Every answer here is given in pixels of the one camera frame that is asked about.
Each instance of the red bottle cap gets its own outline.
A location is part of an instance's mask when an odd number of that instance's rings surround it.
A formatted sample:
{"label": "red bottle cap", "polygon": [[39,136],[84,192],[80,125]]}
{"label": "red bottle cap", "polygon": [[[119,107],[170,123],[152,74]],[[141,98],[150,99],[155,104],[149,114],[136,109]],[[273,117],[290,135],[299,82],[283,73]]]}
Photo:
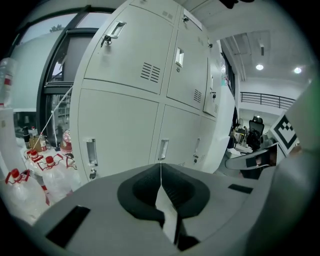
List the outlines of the red bottle cap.
{"label": "red bottle cap", "polygon": [[31,156],[36,156],[38,152],[35,149],[30,150]]}
{"label": "red bottle cap", "polygon": [[54,162],[54,158],[52,156],[47,156],[45,161],[47,164],[52,164]]}
{"label": "red bottle cap", "polygon": [[11,175],[12,175],[12,177],[15,179],[15,178],[19,177],[20,173],[19,173],[18,169],[15,168],[15,169],[13,169],[13,170],[11,171]]}

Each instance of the round ceiling lamp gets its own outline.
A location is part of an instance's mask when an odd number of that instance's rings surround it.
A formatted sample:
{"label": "round ceiling lamp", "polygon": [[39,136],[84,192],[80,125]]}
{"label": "round ceiling lamp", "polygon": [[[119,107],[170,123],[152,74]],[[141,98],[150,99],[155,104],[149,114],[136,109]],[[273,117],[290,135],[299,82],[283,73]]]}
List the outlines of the round ceiling lamp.
{"label": "round ceiling lamp", "polygon": [[262,66],[261,64],[256,65],[255,67],[257,70],[263,70],[264,66]]}
{"label": "round ceiling lamp", "polygon": [[296,73],[296,74],[300,74],[302,70],[301,70],[300,67],[296,67],[293,71],[294,71],[294,73]]}

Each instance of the ceiling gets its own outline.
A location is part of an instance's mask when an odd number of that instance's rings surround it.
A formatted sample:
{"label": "ceiling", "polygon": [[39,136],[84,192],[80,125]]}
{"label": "ceiling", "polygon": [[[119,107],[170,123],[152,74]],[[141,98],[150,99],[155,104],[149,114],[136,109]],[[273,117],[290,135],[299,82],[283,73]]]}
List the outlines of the ceiling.
{"label": "ceiling", "polygon": [[276,114],[259,112],[249,109],[240,109],[239,111],[239,118],[242,118],[243,120],[250,121],[254,116],[260,116],[263,119],[263,123],[269,126],[272,126],[279,118],[279,116]]}
{"label": "ceiling", "polygon": [[[237,74],[307,84],[316,72],[315,56],[294,22],[272,0],[239,1],[228,9],[219,0],[176,0],[207,28],[212,41],[228,44]],[[257,64],[264,69],[258,71]],[[294,68],[302,72],[296,74]]]}

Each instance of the railing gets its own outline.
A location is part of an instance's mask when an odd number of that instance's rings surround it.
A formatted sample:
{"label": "railing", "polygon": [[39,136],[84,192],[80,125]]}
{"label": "railing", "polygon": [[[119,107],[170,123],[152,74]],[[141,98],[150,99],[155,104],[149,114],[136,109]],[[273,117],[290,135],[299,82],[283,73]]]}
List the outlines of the railing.
{"label": "railing", "polygon": [[287,110],[295,102],[295,99],[272,94],[242,91],[241,102],[267,105]]}

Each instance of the white cable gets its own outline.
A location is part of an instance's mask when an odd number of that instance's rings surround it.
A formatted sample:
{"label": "white cable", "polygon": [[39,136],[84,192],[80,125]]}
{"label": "white cable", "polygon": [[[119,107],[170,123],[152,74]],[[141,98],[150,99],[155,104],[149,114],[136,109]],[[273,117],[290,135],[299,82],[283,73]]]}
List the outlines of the white cable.
{"label": "white cable", "polygon": [[52,113],[52,128],[53,128],[53,134],[54,134],[54,140],[55,140],[55,146],[57,147],[58,146],[58,143],[57,143],[57,135],[56,135],[56,124],[55,124],[55,115],[53,114],[54,112],[51,111]]}
{"label": "white cable", "polygon": [[35,149],[36,145],[38,144],[38,142],[39,142],[39,140],[40,140],[40,137],[41,137],[41,135],[43,134],[44,130],[47,128],[47,126],[48,126],[48,124],[49,124],[52,116],[54,115],[54,112],[55,112],[56,109],[59,107],[60,103],[66,98],[66,96],[67,96],[68,93],[72,90],[73,87],[74,87],[74,86],[72,85],[71,88],[65,93],[65,95],[62,97],[62,99],[59,101],[59,103],[56,105],[56,107],[55,107],[54,110],[52,111],[52,113],[51,113],[48,121],[46,122],[44,128],[43,128],[42,131],[40,132],[40,136],[39,136],[39,138],[37,139],[36,143],[34,144],[33,149]]}

